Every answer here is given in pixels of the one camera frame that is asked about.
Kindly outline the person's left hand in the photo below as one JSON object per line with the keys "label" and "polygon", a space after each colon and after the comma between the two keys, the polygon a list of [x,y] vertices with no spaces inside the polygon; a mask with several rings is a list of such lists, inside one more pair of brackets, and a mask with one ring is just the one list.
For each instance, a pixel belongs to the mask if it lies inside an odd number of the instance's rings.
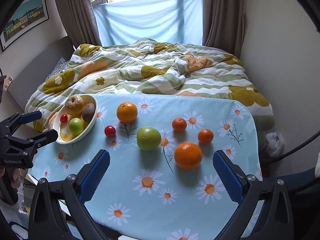
{"label": "person's left hand", "polygon": [[10,168],[8,171],[1,167],[1,199],[14,205],[18,201],[17,189],[20,187],[20,170]]}

